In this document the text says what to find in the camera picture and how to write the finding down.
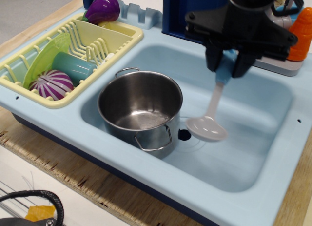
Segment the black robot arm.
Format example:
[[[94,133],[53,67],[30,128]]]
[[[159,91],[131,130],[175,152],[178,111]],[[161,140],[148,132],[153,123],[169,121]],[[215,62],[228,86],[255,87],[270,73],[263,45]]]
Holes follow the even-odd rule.
[[[212,72],[220,66],[225,50],[236,50],[232,77],[242,77],[257,59],[284,61],[298,38],[275,24],[267,15],[288,16],[301,11],[303,0],[286,0],[277,11],[276,0],[227,0],[227,4],[208,10],[190,11],[185,16],[186,37],[206,47],[206,64]]]

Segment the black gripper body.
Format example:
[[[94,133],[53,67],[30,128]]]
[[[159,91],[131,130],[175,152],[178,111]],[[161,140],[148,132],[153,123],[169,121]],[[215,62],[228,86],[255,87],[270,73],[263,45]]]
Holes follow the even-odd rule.
[[[296,35],[273,23],[264,11],[248,11],[232,4],[216,10],[211,21],[205,14],[186,15],[186,36],[201,39],[203,45],[223,50],[249,50],[267,58],[284,60],[298,42]]]

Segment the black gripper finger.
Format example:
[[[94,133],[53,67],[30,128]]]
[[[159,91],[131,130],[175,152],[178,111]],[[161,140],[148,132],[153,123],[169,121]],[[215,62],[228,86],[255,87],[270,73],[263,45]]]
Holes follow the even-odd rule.
[[[232,71],[232,78],[240,78],[254,65],[257,59],[262,55],[258,52],[249,50],[237,50],[237,59]]]
[[[207,68],[210,71],[215,72],[221,62],[223,50],[213,45],[207,45],[205,56]]]

